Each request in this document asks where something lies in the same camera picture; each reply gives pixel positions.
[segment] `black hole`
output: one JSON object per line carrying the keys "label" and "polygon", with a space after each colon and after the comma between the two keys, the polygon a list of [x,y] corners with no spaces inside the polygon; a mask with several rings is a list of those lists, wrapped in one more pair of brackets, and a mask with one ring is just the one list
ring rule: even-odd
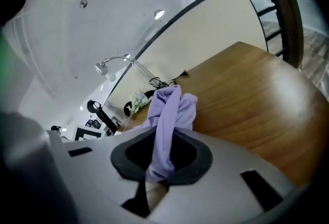
{"label": "black hole", "polygon": [[[126,150],[127,158],[140,166],[146,171],[152,160],[152,152],[154,146],[155,134],[146,137],[136,144],[130,146]],[[191,164],[196,157],[196,149],[189,142],[173,135],[170,151],[170,160],[175,166],[175,170],[179,170]]]}
{"label": "black hole", "polygon": [[89,148],[89,147],[83,147],[83,148],[79,148],[79,149],[68,151],[68,153],[69,153],[69,155],[71,157],[73,157],[73,156],[80,156],[80,155],[89,153],[91,151],[92,151],[91,148]]}
{"label": "black hole", "polygon": [[282,197],[260,174],[258,174],[256,170],[245,171],[241,173],[241,176],[255,195],[264,211],[274,208],[282,201]]}

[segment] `beige wall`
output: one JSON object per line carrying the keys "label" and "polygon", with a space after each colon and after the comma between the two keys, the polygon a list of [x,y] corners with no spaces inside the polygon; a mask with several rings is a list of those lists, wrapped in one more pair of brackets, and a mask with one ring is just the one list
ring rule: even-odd
{"label": "beige wall", "polygon": [[[250,0],[205,0],[162,33],[138,61],[168,81],[238,41],[266,50],[263,30]],[[147,88],[152,87],[133,66],[108,103],[123,108],[130,95]]]}

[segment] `floor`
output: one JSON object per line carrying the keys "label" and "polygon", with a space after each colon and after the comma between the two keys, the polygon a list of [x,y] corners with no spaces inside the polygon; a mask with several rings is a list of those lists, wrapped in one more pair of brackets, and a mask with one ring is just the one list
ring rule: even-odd
{"label": "floor", "polygon": [[[279,28],[278,23],[262,22],[265,35]],[[282,49],[281,35],[268,41],[268,50],[272,54]],[[329,61],[329,38],[310,29],[304,28],[304,57],[299,70],[320,90],[323,86],[323,74]]]}

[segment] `black slot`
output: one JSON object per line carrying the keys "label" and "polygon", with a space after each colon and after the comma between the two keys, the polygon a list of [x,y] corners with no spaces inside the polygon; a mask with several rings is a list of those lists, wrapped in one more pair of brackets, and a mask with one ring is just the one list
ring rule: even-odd
{"label": "black slot", "polygon": [[256,199],[264,209],[269,211],[282,201],[282,197],[266,182],[266,180],[255,170],[241,173]]}
{"label": "black slot", "polygon": [[89,147],[83,147],[83,148],[79,148],[79,149],[75,149],[75,150],[71,150],[71,151],[68,151],[68,154],[73,157],[73,156],[80,156],[80,155],[83,155],[83,154],[86,154],[86,153],[89,153],[91,152],[92,149],[89,148]]}

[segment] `white flowers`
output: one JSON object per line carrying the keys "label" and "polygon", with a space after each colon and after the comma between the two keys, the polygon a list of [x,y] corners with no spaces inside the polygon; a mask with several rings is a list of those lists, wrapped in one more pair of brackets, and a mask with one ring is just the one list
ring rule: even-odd
{"label": "white flowers", "polygon": [[134,95],[131,95],[130,99],[132,102],[132,107],[128,106],[128,109],[132,115],[147,105],[152,100],[152,97],[147,98],[144,92],[139,90]]}

